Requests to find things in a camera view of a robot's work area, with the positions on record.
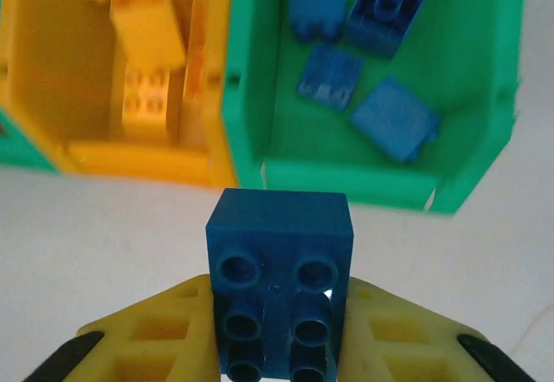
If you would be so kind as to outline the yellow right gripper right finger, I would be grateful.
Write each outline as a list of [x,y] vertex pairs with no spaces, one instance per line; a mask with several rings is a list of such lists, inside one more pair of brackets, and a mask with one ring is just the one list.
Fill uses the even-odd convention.
[[477,330],[351,278],[340,381],[529,381]]

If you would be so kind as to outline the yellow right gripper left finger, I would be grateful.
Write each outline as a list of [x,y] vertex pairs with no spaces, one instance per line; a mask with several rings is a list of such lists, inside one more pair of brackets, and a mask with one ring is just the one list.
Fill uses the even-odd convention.
[[209,275],[82,327],[29,381],[218,381]]

